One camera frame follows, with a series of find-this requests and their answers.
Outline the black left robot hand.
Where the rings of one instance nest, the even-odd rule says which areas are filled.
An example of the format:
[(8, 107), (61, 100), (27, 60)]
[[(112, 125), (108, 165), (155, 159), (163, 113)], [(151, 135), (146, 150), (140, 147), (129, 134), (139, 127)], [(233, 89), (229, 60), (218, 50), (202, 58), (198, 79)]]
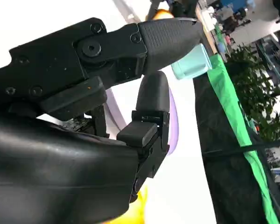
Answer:
[[(146, 15), (146, 21), (164, 18), (196, 18), (198, 0), (151, 0), (151, 6)], [(161, 9), (159, 5), (166, 2), (168, 9)]]

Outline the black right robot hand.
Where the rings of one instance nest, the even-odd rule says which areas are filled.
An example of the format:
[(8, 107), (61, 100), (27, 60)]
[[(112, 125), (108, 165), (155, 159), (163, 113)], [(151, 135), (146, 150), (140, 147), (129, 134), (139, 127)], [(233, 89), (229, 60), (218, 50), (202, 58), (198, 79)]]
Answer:
[(124, 214), (168, 150), (162, 69), (191, 18), (107, 32), (90, 18), (10, 50), (0, 68), (0, 224), (97, 224)]

